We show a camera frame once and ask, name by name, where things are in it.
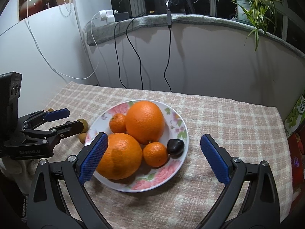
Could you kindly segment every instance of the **window sill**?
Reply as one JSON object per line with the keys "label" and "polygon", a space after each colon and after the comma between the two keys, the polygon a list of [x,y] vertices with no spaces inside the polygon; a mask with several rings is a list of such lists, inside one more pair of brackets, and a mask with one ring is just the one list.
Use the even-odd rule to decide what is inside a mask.
{"label": "window sill", "polygon": [[[122,21],[120,22],[120,25],[116,29],[116,37],[119,37],[121,35],[124,35],[126,32],[126,27],[129,24],[130,20]],[[247,32],[251,32],[254,27],[227,20],[222,18],[216,18],[216,17],[209,17],[204,15],[172,15],[172,22],[175,23],[181,23],[181,24],[190,24],[190,25],[214,25],[214,26],[223,26],[223,27],[229,27],[233,29],[239,29]],[[166,15],[148,15],[136,18],[132,25],[129,26],[128,32],[135,31],[142,27],[166,27],[167,26],[167,16]],[[96,40],[97,44],[104,43],[106,41],[109,41],[114,38],[114,27],[116,23],[97,27],[92,29],[92,33],[94,36],[94,39]],[[260,35],[263,37],[266,37],[266,35],[263,33],[263,31],[260,31]],[[299,49],[295,48],[288,42],[278,38],[277,36],[274,36],[270,33],[267,33],[268,38],[280,43],[284,47],[288,48],[289,50],[293,51],[295,54],[297,54],[301,58],[305,58],[305,53],[301,52]],[[87,44],[89,46],[95,46],[94,40],[92,38],[91,33],[87,34]]]}

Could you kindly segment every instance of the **red vase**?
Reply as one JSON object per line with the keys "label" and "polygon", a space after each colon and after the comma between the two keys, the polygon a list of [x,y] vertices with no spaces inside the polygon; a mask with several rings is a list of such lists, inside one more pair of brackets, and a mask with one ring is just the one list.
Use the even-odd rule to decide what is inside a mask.
{"label": "red vase", "polygon": [[21,5],[19,9],[19,18],[20,20],[23,20],[27,17],[26,8],[28,6],[28,14],[29,16],[40,12],[43,7],[42,0],[25,0],[25,2]]}

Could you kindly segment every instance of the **table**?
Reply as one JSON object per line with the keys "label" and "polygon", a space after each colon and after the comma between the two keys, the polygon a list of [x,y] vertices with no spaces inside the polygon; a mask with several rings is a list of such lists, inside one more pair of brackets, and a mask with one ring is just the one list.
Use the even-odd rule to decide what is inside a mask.
{"label": "table", "polygon": [[[264,107],[229,99],[158,91],[103,88],[69,83],[46,106],[68,108],[70,117],[46,123],[41,130],[86,119],[91,125],[110,107],[133,99],[151,99],[168,104],[184,119],[189,132],[189,151],[180,171],[164,185],[143,193],[112,190],[94,177],[85,187],[97,208],[114,229],[194,229],[211,209],[224,188],[200,150],[200,137],[209,133],[231,156],[244,162],[270,163],[280,201],[281,221],[292,202],[292,171],[287,138],[275,107]],[[50,162],[77,154],[83,145],[77,136],[61,141]],[[71,215],[79,218],[64,182],[60,183]],[[246,194],[244,183],[230,214],[234,218]]]}

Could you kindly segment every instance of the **window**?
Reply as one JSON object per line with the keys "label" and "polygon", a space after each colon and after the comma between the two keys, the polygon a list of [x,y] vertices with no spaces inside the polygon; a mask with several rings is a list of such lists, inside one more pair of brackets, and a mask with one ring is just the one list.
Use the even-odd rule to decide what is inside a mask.
{"label": "window", "polygon": [[216,16],[224,19],[232,19],[235,15],[236,4],[232,0],[216,0]]}
{"label": "window", "polygon": [[122,12],[128,12],[129,16],[132,15],[129,0],[111,0],[112,9]]}
{"label": "window", "polygon": [[287,42],[305,53],[305,32],[288,20]]}
{"label": "window", "polygon": [[288,7],[295,12],[298,16],[300,16],[303,20],[305,20],[305,13],[302,7],[300,6],[297,0],[287,0]]}
{"label": "window", "polygon": [[[167,0],[144,0],[147,15],[157,15],[166,13]],[[196,14],[210,15],[209,0],[191,0]],[[185,14],[183,0],[172,0],[170,11],[177,14]]]}
{"label": "window", "polygon": [[[277,13],[277,17],[278,17],[278,24],[276,26],[276,30],[275,30],[275,36],[282,38],[282,30],[283,30],[283,16],[280,13]],[[273,34],[274,31],[274,24],[272,24],[271,22],[269,23],[267,32]]]}

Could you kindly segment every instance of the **floral plate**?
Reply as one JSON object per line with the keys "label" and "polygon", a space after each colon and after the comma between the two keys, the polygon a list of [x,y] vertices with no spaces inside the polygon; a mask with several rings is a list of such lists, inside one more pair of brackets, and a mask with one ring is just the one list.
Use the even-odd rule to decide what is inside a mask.
{"label": "floral plate", "polygon": [[[96,119],[88,131],[85,145],[89,145],[100,131],[106,134],[111,134],[112,132],[109,128],[109,121],[112,116],[117,113],[125,115],[130,106],[138,101],[143,100],[133,100],[120,103],[104,112]],[[177,173],[177,171],[181,168],[188,152],[189,135],[181,116],[174,109],[164,103],[152,100],[147,101],[155,103],[161,109],[165,119],[164,133],[159,142],[166,146],[169,139],[182,139],[185,145],[184,151],[180,156],[175,157],[169,155],[167,163],[160,168],[151,168],[143,160],[140,168],[132,176],[123,180],[109,180],[95,171],[95,178],[112,189],[131,193],[154,189],[166,183]]]}

